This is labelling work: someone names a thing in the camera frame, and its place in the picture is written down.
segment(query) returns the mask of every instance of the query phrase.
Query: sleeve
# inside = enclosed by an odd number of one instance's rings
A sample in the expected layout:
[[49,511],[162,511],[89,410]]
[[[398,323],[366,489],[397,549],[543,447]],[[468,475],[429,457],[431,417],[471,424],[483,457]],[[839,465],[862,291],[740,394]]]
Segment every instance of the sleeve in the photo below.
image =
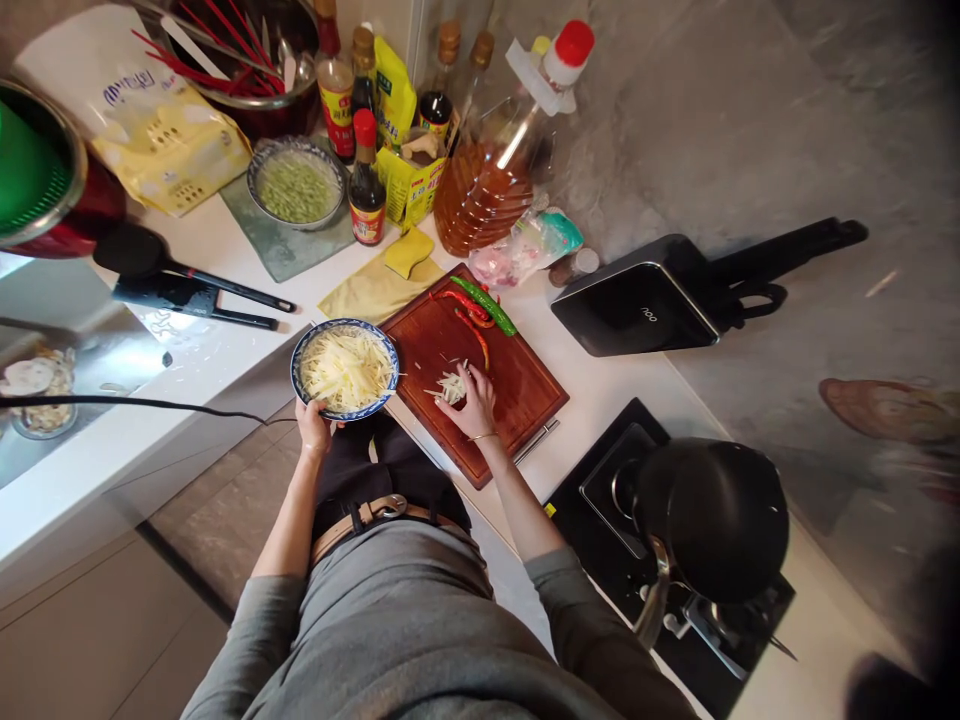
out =
[[247,581],[227,641],[181,720],[243,716],[290,654],[305,586],[291,576]]
[[680,689],[664,677],[633,632],[594,589],[572,548],[524,566],[550,622],[557,662],[626,718],[693,720]]

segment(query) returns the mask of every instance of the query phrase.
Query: brown belt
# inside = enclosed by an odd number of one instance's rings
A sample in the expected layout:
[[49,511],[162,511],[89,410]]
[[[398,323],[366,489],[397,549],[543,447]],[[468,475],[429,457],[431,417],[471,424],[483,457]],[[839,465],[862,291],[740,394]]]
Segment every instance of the brown belt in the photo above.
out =
[[[386,497],[363,503],[360,506],[360,522],[364,527],[377,520],[394,520],[404,516],[418,518],[420,520],[431,520],[429,510],[411,505],[403,495],[387,495]],[[443,515],[437,515],[435,520],[440,525],[459,527],[453,520],[445,518]],[[330,549],[334,545],[345,537],[348,537],[353,531],[353,515],[347,515],[317,538],[317,541],[313,544],[313,553],[311,555],[313,563],[311,567],[320,562],[323,556],[330,552]]]

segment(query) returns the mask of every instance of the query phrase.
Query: black pants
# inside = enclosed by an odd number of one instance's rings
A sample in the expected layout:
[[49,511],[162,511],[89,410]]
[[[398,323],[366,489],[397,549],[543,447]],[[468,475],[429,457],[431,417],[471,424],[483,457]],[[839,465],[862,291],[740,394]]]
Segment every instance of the black pants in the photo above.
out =
[[[370,439],[377,462],[370,461]],[[385,412],[347,423],[333,435],[320,476],[313,520],[316,540],[351,506],[399,493],[407,502],[453,520],[470,532],[470,517],[453,482]]]

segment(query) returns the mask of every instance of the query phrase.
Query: kitchen counter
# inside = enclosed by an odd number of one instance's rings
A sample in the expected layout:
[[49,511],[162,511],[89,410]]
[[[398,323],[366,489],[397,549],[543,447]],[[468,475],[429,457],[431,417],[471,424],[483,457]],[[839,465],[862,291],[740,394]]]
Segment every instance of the kitchen counter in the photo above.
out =
[[[178,261],[270,292],[300,307],[296,314],[286,315],[223,294],[221,304],[225,308],[273,315],[281,321],[278,332],[265,332],[131,306],[173,357],[173,364],[137,395],[193,404],[210,403],[268,358],[287,352],[285,348],[311,323],[326,319],[317,303],[398,235],[395,228],[390,228],[381,247],[352,245],[277,285],[219,197],[180,220],[148,210],[141,222],[166,237]],[[436,237],[432,217],[421,229]],[[446,270],[459,262],[443,252],[439,242],[433,257]],[[111,273],[97,271],[112,284]],[[559,427],[520,466],[541,501],[549,497],[631,397],[640,398],[672,436],[726,437],[724,429],[662,354],[603,359],[589,356],[549,310],[549,301],[558,292],[546,282],[545,273],[538,273],[503,298],[504,309],[521,334],[570,395],[570,402],[557,415]],[[490,484],[482,491],[473,489],[398,398],[391,399],[388,408],[434,461],[451,473],[467,500],[512,544],[496,488]],[[182,430],[191,415],[152,408],[113,408],[0,490],[0,571],[110,487],[165,437]],[[796,522],[791,526],[783,572],[797,597],[777,634],[800,662],[768,650],[732,717],[838,717],[846,677],[862,653],[879,649],[901,660],[903,653]]]

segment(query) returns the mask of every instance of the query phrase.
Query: power cord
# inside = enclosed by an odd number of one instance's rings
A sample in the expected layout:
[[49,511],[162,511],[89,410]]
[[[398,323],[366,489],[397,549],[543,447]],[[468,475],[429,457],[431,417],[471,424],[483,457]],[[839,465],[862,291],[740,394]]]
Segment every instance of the power cord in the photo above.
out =
[[264,420],[256,415],[245,412],[231,412],[227,410],[214,410],[213,408],[203,407],[202,405],[187,405],[185,403],[168,402],[167,400],[148,400],[146,398],[125,398],[111,397],[109,395],[42,395],[40,397],[0,397],[0,410],[6,408],[18,407],[40,407],[42,405],[145,405],[146,407],[156,407],[163,410],[195,410],[215,415],[216,417],[242,417],[248,420],[256,420],[263,426],[275,425],[280,422],[296,422],[295,418],[277,418],[276,420]]

